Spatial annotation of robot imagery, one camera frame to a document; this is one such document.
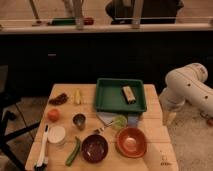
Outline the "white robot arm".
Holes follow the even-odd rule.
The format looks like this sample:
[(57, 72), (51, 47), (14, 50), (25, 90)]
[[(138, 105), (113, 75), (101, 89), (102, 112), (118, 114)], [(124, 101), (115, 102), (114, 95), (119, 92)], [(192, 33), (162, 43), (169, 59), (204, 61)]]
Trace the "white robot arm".
[(204, 84), (207, 78), (208, 71), (200, 63), (191, 63), (166, 74), (166, 87), (159, 95), (164, 125), (172, 123), (186, 101), (196, 106), (207, 121), (213, 121), (213, 88)]

